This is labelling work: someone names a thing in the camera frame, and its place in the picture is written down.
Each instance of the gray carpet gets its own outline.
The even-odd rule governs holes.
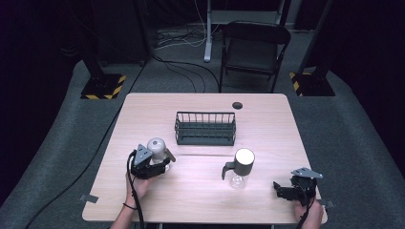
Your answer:
[[[336,205],[322,228],[405,228],[405,182],[351,89],[328,74],[336,96],[298,97],[288,74],[297,71],[312,33],[292,32],[275,93],[285,94],[291,105],[323,198]],[[221,42],[215,41],[212,61],[203,63],[204,46],[172,46],[154,53],[165,60],[187,61],[220,72]],[[133,93],[216,93],[216,81],[206,70],[168,66],[154,59],[142,70],[138,65],[112,65],[106,73],[127,75],[117,99],[82,100],[89,79],[82,62],[74,71],[59,115],[30,167],[0,210],[0,228],[24,228],[34,214],[72,183],[97,152],[88,170],[64,195],[48,206],[31,228],[107,228],[111,222],[87,222],[81,213],[110,133],[109,128],[125,95]],[[224,88],[224,93],[256,93]]]

